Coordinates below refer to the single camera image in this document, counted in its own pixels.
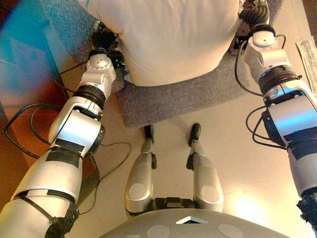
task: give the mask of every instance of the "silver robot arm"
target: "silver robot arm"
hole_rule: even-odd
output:
[[[59,238],[78,218],[82,159],[105,133],[99,122],[115,72],[102,49],[91,51],[87,71],[49,132],[50,149],[24,176],[0,213],[0,237]]]
[[[285,146],[302,218],[316,231],[317,208],[317,101],[301,76],[293,72],[286,52],[278,46],[274,30],[255,26],[244,61],[263,94],[262,114],[270,139]]]

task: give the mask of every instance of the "black strap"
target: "black strap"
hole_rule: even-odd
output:
[[[53,221],[55,220],[54,217],[52,217],[49,213],[47,213],[47,211],[45,211],[42,207],[40,207],[38,204],[36,204],[35,202],[33,202],[31,199],[27,198],[27,197],[22,197],[19,196],[17,197],[17,199],[22,199],[23,201],[29,203],[32,207],[34,207],[36,210],[38,210],[39,212],[41,212],[44,216],[46,216],[46,218],[53,223]]]

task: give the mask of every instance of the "black cable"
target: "black cable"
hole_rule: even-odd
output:
[[[257,129],[258,129],[258,127],[259,127],[261,121],[262,121],[262,117],[259,119],[258,123],[256,124],[256,127],[255,127],[254,130],[253,130],[253,132],[254,132],[254,134],[252,134],[252,139],[253,139],[253,141],[254,141],[255,143],[257,143],[257,144],[260,144],[260,145],[265,145],[265,146],[269,146],[269,147],[273,147],[273,148],[278,148],[278,149],[286,150],[286,147],[262,143],[262,142],[259,142],[259,141],[257,141],[257,140],[255,139],[255,133],[256,133],[256,131],[257,131]]]
[[[261,135],[256,134],[256,133],[255,133],[253,130],[251,130],[250,127],[249,127],[249,118],[250,118],[250,116],[251,116],[253,113],[255,113],[256,111],[261,110],[262,108],[265,108],[265,106],[262,106],[262,107],[259,107],[259,108],[257,108],[257,109],[254,109],[252,112],[250,112],[250,113],[248,114],[248,116],[247,116],[247,118],[246,118],[246,127],[247,127],[247,129],[249,130],[249,132],[252,133],[252,135],[255,135],[255,136],[257,136],[257,137],[259,137],[259,138],[262,138],[262,139],[264,139],[264,140],[271,140],[271,139],[268,138],[268,137],[264,137],[264,136],[261,136]]]
[[[283,45],[282,45],[282,49],[283,49],[284,46],[285,46],[285,43],[286,43],[286,36],[282,35],[282,34],[279,34],[279,35],[276,35],[275,37],[280,37],[280,36],[284,38]]]
[[[10,120],[9,122],[5,125],[4,127],[4,134],[5,136],[8,138],[9,141],[11,141],[11,143],[13,143],[16,147],[18,147],[20,150],[22,150],[25,154],[38,159],[39,156],[33,154],[32,152],[28,151],[27,149],[25,149],[23,146],[21,146],[19,143],[17,143],[10,135],[9,135],[9,126],[27,109],[32,108],[32,107],[37,107],[37,106],[50,106],[50,107],[54,107],[52,105],[49,104],[45,104],[45,103],[35,103],[35,104],[30,104],[27,106],[22,107]]]
[[[64,70],[64,71],[60,72],[59,74],[62,75],[62,74],[64,74],[64,73],[67,73],[67,72],[69,72],[69,71],[71,71],[71,70],[73,70],[73,69],[75,69],[75,68],[77,68],[77,67],[79,67],[79,66],[81,66],[81,65],[83,65],[83,64],[85,64],[85,63],[87,63],[87,62],[88,62],[87,60],[86,60],[86,61],[83,61],[83,62],[81,62],[81,63],[79,63],[79,64],[73,66],[72,68],[69,68],[69,69],[67,69],[67,70]]]
[[[240,86],[243,90],[245,90],[245,91],[247,91],[248,93],[251,93],[251,94],[253,94],[253,95],[262,97],[262,96],[263,96],[262,94],[256,93],[256,92],[253,92],[253,91],[247,89],[247,88],[240,82],[239,77],[238,77],[238,72],[237,72],[237,70],[238,70],[239,56],[240,56],[241,51],[242,51],[242,49],[243,49],[243,47],[244,47],[244,45],[245,45],[246,43],[247,43],[247,41],[244,41],[244,42],[242,43],[242,45],[240,46],[239,52],[238,52],[238,54],[237,54],[236,62],[235,62],[235,64],[234,64],[234,76],[235,76],[235,78],[236,78],[237,83],[239,84],[239,86]]]
[[[0,9],[5,11],[6,13],[12,14],[12,10],[6,6],[0,5]]]
[[[73,69],[75,69],[75,68],[77,68],[77,67],[79,67],[79,66],[81,66],[81,65],[83,65],[83,64],[85,64],[85,63],[87,63],[88,61],[84,61],[84,62],[81,62],[81,63],[79,63],[79,64],[77,64],[77,65],[75,65],[75,66],[73,66],[73,67],[71,67],[71,68],[69,68],[69,69],[67,69],[67,70],[64,70],[64,71],[62,71],[62,72],[60,72],[55,78],[54,78],[54,83],[56,83],[59,87],[61,87],[62,89],[63,89],[63,91],[64,91],[64,94],[66,95],[66,97],[67,97],[67,99],[69,99],[69,95],[68,95],[68,93],[67,93],[67,91],[70,91],[70,92],[72,92],[72,93],[75,93],[73,90],[71,90],[71,89],[69,89],[69,88],[66,88],[66,86],[64,85],[64,83],[63,83],[63,80],[61,79],[61,75],[62,74],[64,74],[64,73],[67,73],[67,72],[69,72],[69,71],[71,71],[71,70],[73,70]]]
[[[118,164],[115,168],[113,168],[108,174],[106,174],[105,176],[103,176],[97,183],[97,187],[96,187],[96,190],[95,190],[95,194],[94,194],[94,202],[93,202],[93,205],[90,209],[88,209],[87,211],[85,212],[82,212],[82,213],[79,213],[79,215],[83,215],[83,214],[86,214],[88,212],[90,212],[95,204],[96,204],[96,199],[97,199],[97,191],[98,191],[98,187],[99,187],[99,184],[102,180],[104,180],[106,177],[108,177],[112,172],[114,172],[115,170],[117,170],[129,157],[129,155],[131,154],[131,151],[132,151],[132,146],[130,143],[127,143],[127,142],[116,142],[116,143],[112,143],[112,144],[109,144],[109,145],[103,145],[103,144],[100,144],[101,146],[103,147],[109,147],[109,146],[112,146],[112,145],[116,145],[116,144],[126,144],[129,146],[129,153],[127,154],[127,156],[124,158],[124,160],[121,161],[120,164]]]
[[[34,116],[36,115],[36,113],[39,111],[39,110],[42,110],[42,109],[52,109],[52,110],[56,110],[56,111],[60,111],[61,107],[55,107],[55,106],[42,106],[40,108],[37,108],[34,110],[34,112],[31,114],[30,116],[30,127],[31,127],[31,131],[33,132],[33,134],[39,139],[41,140],[42,142],[50,145],[50,143],[45,140],[44,138],[42,138],[36,131],[35,131],[35,128],[34,128],[34,125],[33,125],[33,119],[34,119]]]

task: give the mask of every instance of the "white cushion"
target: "white cushion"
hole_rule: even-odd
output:
[[[176,83],[212,71],[239,26],[239,0],[78,1],[119,34],[130,81],[138,86]]]

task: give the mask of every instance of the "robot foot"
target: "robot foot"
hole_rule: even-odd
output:
[[[199,123],[193,124],[192,130],[190,131],[189,141],[188,141],[189,147],[192,147],[193,140],[199,139],[201,131],[202,131],[202,126]]]
[[[144,127],[144,135],[146,139],[151,139],[154,144],[154,128],[152,124]]]

